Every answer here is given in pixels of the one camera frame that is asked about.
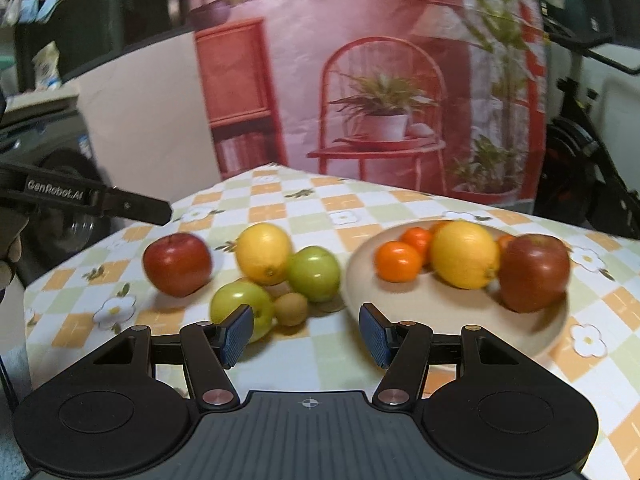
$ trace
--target wall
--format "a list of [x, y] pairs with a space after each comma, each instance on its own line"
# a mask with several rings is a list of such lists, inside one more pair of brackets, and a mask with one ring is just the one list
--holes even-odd
[[95, 155], [114, 186], [175, 202], [220, 181], [192, 34], [75, 81]]
[[[596, 51], [627, 66], [640, 65], [640, 50], [604, 45]], [[549, 118], [560, 109], [562, 92], [556, 88], [556, 80], [568, 75], [570, 63], [570, 53], [566, 49], [553, 44], [548, 50]], [[585, 59], [580, 87], [582, 96], [587, 88], [593, 88], [600, 94], [591, 118], [620, 176], [627, 187], [640, 190], [640, 76], [632, 77], [592, 59]]]

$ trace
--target hand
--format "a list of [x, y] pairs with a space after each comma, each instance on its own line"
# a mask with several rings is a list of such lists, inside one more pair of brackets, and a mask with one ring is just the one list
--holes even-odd
[[22, 255], [22, 244], [20, 243], [20, 236], [9, 245], [4, 260], [0, 260], [0, 290], [5, 290], [15, 274], [15, 264], [20, 260]]

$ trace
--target cabinet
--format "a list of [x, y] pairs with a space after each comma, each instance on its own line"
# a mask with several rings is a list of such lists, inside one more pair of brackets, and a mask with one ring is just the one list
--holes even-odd
[[196, 50], [222, 178], [286, 164], [263, 18], [202, 30]]

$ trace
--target plate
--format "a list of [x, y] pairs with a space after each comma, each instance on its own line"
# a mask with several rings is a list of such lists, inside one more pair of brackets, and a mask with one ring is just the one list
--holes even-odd
[[[410, 227], [429, 228], [434, 221], [418, 221], [392, 227], [365, 241], [351, 255], [344, 271], [342, 295], [357, 320], [360, 306], [375, 304], [391, 321], [412, 320], [430, 326], [435, 333], [459, 335], [467, 324], [477, 324], [523, 354], [536, 358], [558, 341], [568, 320], [567, 301], [539, 312], [518, 314], [499, 303], [499, 286], [491, 282], [481, 290], [447, 285], [434, 272], [424, 270], [411, 283], [389, 283], [376, 276], [373, 259], [385, 242], [398, 240]], [[494, 238], [503, 231], [483, 226]]]
[[434, 144], [433, 139], [421, 137], [407, 138], [403, 140], [369, 140], [363, 137], [341, 137], [334, 142], [346, 142], [359, 150], [372, 152], [391, 152], [393, 150], [415, 150], [427, 144]]

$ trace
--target screw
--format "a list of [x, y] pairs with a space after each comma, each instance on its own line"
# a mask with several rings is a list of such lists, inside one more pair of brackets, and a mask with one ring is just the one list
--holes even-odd
[[389, 388], [388, 390], [382, 390], [378, 394], [378, 400], [388, 406], [399, 406], [409, 400], [409, 394], [404, 390]]
[[234, 400], [234, 394], [229, 390], [214, 389], [207, 390], [202, 394], [202, 400], [207, 404], [213, 404], [214, 406], [223, 406]]

